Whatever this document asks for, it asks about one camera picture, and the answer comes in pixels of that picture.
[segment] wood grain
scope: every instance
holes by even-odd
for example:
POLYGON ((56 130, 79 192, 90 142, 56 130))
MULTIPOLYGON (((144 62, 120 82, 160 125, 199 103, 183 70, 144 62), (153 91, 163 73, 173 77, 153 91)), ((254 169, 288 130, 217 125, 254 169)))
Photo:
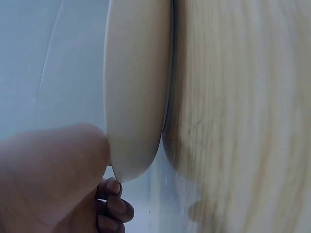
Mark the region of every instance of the wood grain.
POLYGON ((311 1, 175 0, 175 26, 163 138, 183 231, 311 232, 311 1))

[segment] light wooden surface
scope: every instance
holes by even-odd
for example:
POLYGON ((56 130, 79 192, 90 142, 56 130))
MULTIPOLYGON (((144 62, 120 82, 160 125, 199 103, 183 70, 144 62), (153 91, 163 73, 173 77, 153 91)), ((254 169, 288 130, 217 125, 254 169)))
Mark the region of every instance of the light wooden surface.
POLYGON ((182 231, 311 232, 311 1, 175 5, 164 145, 182 231))

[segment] curved white edge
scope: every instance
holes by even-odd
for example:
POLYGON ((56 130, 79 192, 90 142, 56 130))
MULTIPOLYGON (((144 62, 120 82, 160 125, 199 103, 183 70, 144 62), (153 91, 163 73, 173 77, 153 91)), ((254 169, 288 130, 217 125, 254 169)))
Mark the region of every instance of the curved white edge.
POLYGON ((112 168, 121 183, 158 150, 169 72, 171 1, 111 0, 104 50, 104 110, 112 168))

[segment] bare skin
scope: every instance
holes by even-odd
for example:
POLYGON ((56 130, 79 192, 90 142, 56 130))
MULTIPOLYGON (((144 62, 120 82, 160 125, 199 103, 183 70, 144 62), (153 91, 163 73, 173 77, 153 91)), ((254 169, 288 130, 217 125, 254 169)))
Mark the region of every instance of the bare skin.
POLYGON ((109 164, 104 133, 88 124, 0 142, 0 232, 124 233, 134 209, 102 178, 109 164))

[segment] white ceramic surface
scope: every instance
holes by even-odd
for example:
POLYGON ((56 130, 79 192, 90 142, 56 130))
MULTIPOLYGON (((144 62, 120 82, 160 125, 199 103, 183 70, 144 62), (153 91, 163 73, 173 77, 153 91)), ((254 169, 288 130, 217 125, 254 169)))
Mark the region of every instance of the white ceramic surface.
POLYGON ((145 172, 158 150, 168 85, 170 16, 169 0, 110 1, 104 112, 119 182, 145 172))

